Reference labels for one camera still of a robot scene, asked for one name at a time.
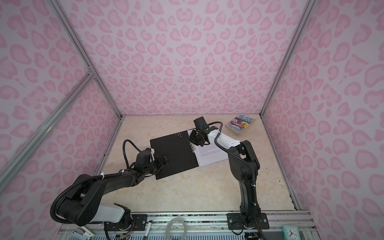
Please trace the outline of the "printed paper sheet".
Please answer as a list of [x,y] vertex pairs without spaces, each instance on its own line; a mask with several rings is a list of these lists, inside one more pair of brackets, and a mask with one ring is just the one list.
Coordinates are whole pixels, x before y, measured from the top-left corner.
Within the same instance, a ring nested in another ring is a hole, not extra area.
[[228,154],[217,147],[214,143],[214,139],[219,130],[213,131],[213,138],[210,139],[209,145],[203,147],[197,146],[190,142],[193,152],[196,155],[199,167],[207,166],[217,162],[221,162],[228,159]]

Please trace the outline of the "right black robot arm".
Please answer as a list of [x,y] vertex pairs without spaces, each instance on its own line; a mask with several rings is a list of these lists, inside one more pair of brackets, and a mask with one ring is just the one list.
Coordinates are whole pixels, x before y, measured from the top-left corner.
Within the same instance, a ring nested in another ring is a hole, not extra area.
[[261,229],[261,208],[257,199],[256,181],[259,160],[249,141],[238,141],[222,133],[223,123],[208,124],[204,117],[194,120],[195,128],[189,140],[195,146],[215,144],[228,154],[231,173],[239,182],[241,193],[240,213],[243,226],[247,229]]

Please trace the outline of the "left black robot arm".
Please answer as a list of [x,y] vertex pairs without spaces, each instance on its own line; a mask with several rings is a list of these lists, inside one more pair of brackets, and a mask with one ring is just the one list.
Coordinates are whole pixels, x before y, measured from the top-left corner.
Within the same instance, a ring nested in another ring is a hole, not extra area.
[[105,223],[116,230],[129,229],[133,225],[130,209],[120,204],[102,204],[103,196],[137,186],[147,175],[156,175],[171,159],[166,154],[155,156],[155,150],[147,148],[138,153],[135,162],[117,173],[80,175],[53,201],[51,218],[61,224],[75,224],[79,227]]

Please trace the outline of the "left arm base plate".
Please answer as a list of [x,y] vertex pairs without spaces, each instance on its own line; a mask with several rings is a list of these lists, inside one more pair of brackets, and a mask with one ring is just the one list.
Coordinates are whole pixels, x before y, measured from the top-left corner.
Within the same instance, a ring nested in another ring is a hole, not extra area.
[[148,215],[133,214],[125,216],[119,223],[107,223],[106,229],[108,232],[129,232],[129,231],[144,231],[147,224]]

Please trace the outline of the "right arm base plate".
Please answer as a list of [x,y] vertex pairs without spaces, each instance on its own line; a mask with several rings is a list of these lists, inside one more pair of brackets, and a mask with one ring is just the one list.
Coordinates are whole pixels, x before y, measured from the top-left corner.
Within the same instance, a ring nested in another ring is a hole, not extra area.
[[266,213],[261,213],[260,216],[256,218],[257,221],[252,219],[251,223],[248,223],[240,213],[228,213],[226,217],[229,230],[257,230],[257,226],[261,227],[262,230],[268,230],[270,228]]

